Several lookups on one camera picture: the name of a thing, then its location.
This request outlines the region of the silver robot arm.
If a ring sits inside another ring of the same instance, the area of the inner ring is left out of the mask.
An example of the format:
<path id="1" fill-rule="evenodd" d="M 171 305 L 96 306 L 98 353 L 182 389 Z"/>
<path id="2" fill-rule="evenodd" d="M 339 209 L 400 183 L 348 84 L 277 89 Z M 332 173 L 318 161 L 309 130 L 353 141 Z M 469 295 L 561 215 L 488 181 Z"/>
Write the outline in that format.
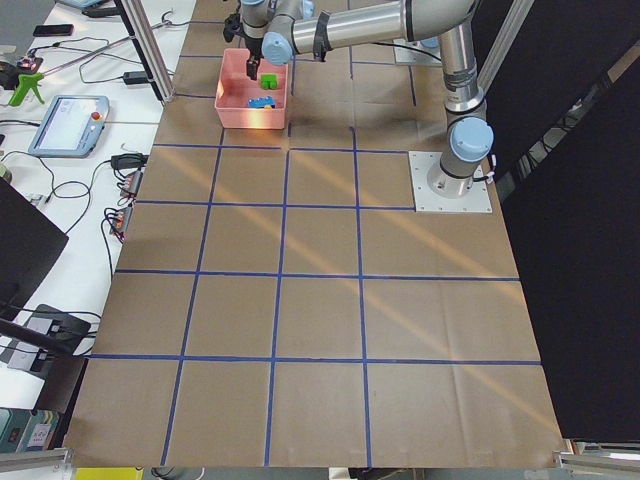
<path id="1" fill-rule="evenodd" d="M 437 38 L 446 88 L 447 145 L 427 181 L 434 193 L 457 199 L 469 193 L 494 141 L 477 79 L 471 30 L 475 11 L 473 1 L 388 1 L 335 13 L 315 12 L 311 1 L 240 1 L 224 21 L 223 36 L 226 41 L 243 39 L 250 79 L 256 79 L 262 60 L 282 66 L 299 54 L 310 54 L 324 61 L 328 52 L 354 45 Z"/>

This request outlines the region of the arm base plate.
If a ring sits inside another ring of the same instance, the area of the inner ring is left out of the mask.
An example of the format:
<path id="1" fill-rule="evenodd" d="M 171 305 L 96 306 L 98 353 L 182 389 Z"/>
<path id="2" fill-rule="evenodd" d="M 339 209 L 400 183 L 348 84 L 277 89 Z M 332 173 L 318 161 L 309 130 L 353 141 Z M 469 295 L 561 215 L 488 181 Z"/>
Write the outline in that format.
<path id="1" fill-rule="evenodd" d="M 398 65 L 419 65 L 440 67 L 440 45 L 436 37 L 408 42 L 404 39 L 395 39 L 394 57 Z"/>
<path id="2" fill-rule="evenodd" d="M 490 214 L 493 212 L 485 181 L 475 182 L 482 174 L 477 166 L 467 179 L 449 177 L 440 165 L 441 152 L 409 151 L 409 167 L 417 213 Z"/>

